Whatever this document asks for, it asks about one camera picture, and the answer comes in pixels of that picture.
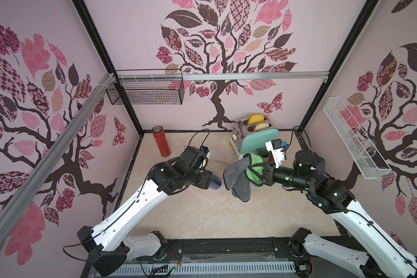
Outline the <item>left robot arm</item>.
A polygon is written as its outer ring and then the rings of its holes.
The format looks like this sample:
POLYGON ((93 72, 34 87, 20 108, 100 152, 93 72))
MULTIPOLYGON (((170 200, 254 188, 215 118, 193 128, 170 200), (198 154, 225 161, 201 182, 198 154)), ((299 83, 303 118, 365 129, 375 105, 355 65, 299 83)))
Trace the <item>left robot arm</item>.
POLYGON ((187 146, 168 161, 155 164, 140 188, 114 213, 94 227, 84 226, 77 235, 97 273, 106 277, 124 263, 140 258, 162 259, 169 243, 159 231, 129 236, 135 225, 156 205, 189 186, 207 190, 214 180, 206 169, 207 147, 187 146))

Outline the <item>green and grey cloth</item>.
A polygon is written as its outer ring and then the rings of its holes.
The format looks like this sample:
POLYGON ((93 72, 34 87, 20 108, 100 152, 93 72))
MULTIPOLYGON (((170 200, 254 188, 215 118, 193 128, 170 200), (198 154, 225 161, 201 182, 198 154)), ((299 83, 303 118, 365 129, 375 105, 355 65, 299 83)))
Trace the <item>green and grey cloth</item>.
POLYGON ((251 198, 251 186, 262 186, 264 161, 256 154, 246 154, 242 159, 228 166, 223 172, 225 188, 234 189, 238 199, 247 202, 251 198))

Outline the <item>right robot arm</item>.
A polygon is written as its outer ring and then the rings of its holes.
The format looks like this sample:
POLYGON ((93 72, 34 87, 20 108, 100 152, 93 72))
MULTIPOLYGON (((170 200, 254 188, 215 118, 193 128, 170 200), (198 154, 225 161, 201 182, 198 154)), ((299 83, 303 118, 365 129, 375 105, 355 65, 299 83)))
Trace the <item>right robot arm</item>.
POLYGON ((266 185, 300 191, 325 214, 343 226, 363 247, 352 250, 299 228, 290 238, 291 253, 320 257, 360 278, 417 278, 417 257, 402 248, 363 209, 340 181, 325 175, 325 160, 315 152, 298 151, 293 166, 262 164, 266 185))

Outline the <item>red thermos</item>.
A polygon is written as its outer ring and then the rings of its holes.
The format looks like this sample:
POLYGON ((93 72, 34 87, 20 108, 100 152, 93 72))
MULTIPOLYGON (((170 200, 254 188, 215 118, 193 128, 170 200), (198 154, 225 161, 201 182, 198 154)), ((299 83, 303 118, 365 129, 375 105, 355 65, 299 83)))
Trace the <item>red thermos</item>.
POLYGON ((171 154, 171 150, 169 148, 166 134, 162 126, 154 126, 152 128, 152 134, 154 136, 155 142, 158 146, 161 156, 168 157, 171 154))

